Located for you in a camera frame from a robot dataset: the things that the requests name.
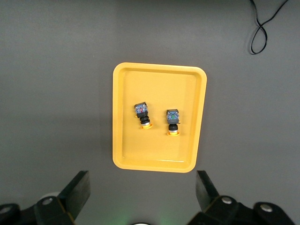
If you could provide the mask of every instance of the screw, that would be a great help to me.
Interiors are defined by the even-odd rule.
[[[47,199],[43,200],[42,204],[43,204],[43,205],[48,205],[48,204],[50,204],[52,201],[53,201],[52,198],[47,198]]]
[[[225,204],[231,204],[232,203],[232,200],[228,197],[223,197],[222,198],[222,202],[224,202]]]
[[[269,205],[267,205],[267,204],[262,204],[261,208],[265,212],[272,212],[273,211],[273,209]]]
[[[8,212],[8,211],[10,211],[11,210],[11,206],[8,206],[8,207],[4,207],[3,209],[1,209],[0,210],[0,214],[4,214],[4,213],[6,213],[6,212]]]

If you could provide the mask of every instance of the yellow plastic tray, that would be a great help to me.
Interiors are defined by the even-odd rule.
[[[195,164],[206,89],[197,67],[121,63],[113,72],[113,161],[122,169],[187,173]],[[134,105],[146,102],[153,127],[140,129]],[[178,109],[179,136],[168,136]]]

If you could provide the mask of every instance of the gray table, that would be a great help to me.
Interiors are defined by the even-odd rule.
[[[271,17],[281,0],[257,0]],[[184,225],[196,170],[248,207],[300,223],[300,3],[252,56],[249,1],[0,1],[0,203],[24,209],[89,170],[77,224]],[[263,40],[259,36],[256,47]],[[112,161],[112,75],[121,62],[197,66],[208,77],[196,167],[130,171]]]

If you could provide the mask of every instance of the wire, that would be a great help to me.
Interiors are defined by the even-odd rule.
[[[255,18],[256,18],[256,22],[257,22],[257,26],[258,26],[258,28],[257,28],[257,30],[256,30],[256,32],[255,32],[255,34],[254,34],[254,36],[253,36],[253,38],[252,38],[252,41],[251,41],[251,46],[250,46],[250,47],[251,47],[251,54],[252,54],[252,55],[257,55],[257,54],[261,53],[261,52],[265,49],[265,47],[267,46],[268,34],[267,34],[265,28],[263,27],[263,25],[265,25],[266,23],[268,23],[268,22],[270,22],[272,19],[274,19],[274,17],[277,15],[277,13],[278,13],[278,12],[280,11],[280,9],[285,5],[285,3],[286,3],[287,1],[288,1],[288,0],[285,0],[285,1],[281,4],[281,6],[277,9],[276,13],[275,13],[270,19],[268,19],[267,21],[265,21],[265,22],[263,22],[263,23],[260,23],[259,20],[258,20],[258,13],[257,13],[257,8],[256,8],[256,5],[255,5],[255,3],[254,3],[254,0],[250,0],[252,6],[253,6],[253,8],[254,8]],[[263,47],[262,47],[262,49],[261,49],[260,51],[255,52],[255,51],[253,50],[253,42],[254,42],[254,39],[255,39],[255,37],[256,37],[258,31],[260,31],[260,30],[261,30],[261,31],[263,32],[263,34],[264,34],[264,45],[263,45]]]

